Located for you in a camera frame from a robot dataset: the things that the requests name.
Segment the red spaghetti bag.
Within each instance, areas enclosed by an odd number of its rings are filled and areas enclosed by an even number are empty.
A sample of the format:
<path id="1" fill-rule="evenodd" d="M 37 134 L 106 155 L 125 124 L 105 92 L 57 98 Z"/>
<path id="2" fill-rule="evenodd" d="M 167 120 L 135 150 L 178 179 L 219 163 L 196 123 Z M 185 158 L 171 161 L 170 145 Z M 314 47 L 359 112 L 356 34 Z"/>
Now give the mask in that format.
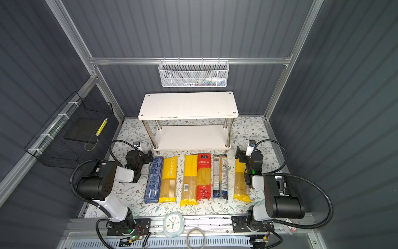
<path id="1" fill-rule="evenodd" d="M 198 154 L 197 201 L 211 198 L 211 155 Z"/>

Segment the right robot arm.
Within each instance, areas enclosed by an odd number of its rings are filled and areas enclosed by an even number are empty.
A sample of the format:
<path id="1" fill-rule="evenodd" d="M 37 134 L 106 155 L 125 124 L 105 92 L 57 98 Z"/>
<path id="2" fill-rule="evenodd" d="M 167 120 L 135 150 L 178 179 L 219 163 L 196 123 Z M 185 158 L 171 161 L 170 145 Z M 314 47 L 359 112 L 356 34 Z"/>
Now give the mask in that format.
<path id="1" fill-rule="evenodd" d="M 259 150 L 259 146 L 263 143 L 278 145 L 283 152 L 284 159 L 279 168 L 266 173 L 262 170 L 264 155 Z M 260 226 L 269 228 L 274 223 L 299 229 L 317 229 L 332 220 L 334 206 L 330 197 L 321 187 L 304 177 L 282 173 L 282 169 L 287 165 L 288 154 L 281 143 L 271 139 L 259 142 L 250 140 L 245 150 L 237 148 L 235 159 L 244 164 L 245 186 L 251 189 L 259 189 L 264 193 L 264 204 L 252 205 L 246 213 L 246 219 L 243 224 L 248 229 L 256 231 L 260 229 Z M 293 219 L 303 219 L 306 213 L 304 202 L 296 184 L 297 180 L 311 185 L 324 197 L 328 212 L 322 221 L 310 225 L 300 225 L 292 222 Z"/>

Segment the clear blue spaghetti bag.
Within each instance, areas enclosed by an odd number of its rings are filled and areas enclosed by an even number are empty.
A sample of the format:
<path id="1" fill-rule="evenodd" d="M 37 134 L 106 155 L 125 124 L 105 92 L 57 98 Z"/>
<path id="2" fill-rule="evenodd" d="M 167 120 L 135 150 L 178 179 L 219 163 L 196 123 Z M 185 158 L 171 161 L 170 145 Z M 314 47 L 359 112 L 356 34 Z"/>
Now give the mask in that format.
<path id="1" fill-rule="evenodd" d="M 213 157 L 212 196 L 228 200 L 228 159 L 226 154 Z"/>

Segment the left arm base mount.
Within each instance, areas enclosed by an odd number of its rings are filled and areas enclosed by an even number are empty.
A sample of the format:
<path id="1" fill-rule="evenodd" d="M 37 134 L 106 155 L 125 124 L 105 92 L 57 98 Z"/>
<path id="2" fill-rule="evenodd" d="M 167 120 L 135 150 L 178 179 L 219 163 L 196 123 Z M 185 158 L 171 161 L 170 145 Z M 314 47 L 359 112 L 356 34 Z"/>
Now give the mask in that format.
<path id="1" fill-rule="evenodd" d="M 127 222 L 107 222 L 107 236 L 146 236 L 151 225 L 150 218 L 138 218 L 134 224 Z"/>

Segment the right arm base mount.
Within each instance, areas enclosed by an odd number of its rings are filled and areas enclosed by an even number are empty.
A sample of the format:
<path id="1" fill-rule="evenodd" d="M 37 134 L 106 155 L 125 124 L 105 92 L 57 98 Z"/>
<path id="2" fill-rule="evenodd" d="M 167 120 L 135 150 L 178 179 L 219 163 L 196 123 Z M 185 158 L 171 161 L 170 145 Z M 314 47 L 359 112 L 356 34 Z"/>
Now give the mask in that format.
<path id="1" fill-rule="evenodd" d="M 269 232 L 269 228 L 274 231 L 273 223 L 266 223 L 265 221 L 255 221 L 249 219 L 247 215 L 232 216 L 232 227 L 235 233 L 250 233 L 250 232 Z"/>

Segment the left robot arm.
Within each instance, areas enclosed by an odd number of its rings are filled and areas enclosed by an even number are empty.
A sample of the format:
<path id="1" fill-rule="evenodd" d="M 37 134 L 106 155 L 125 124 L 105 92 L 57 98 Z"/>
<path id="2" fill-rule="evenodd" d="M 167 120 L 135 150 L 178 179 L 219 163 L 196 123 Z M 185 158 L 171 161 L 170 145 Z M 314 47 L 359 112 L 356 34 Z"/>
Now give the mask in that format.
<path id="1" fill-rule="evenodd" d="M 132 148 L 125 156 L 125 165 L 112 151 L 115 143 L 123 143 Z M 137 183 L 143 166 L 153 162 L 154 156 L 152 151 L 145 153 L 124 140 L 112 140 L 108 150 L 112 161 L 90 159 L 80 163 L 70 175 L 69 186 L 77 198 L 100 209 L 107 216 L 106 221 L 132 224 L 134 218 L 131 210 L 113 193 L 114 181 Z"/>

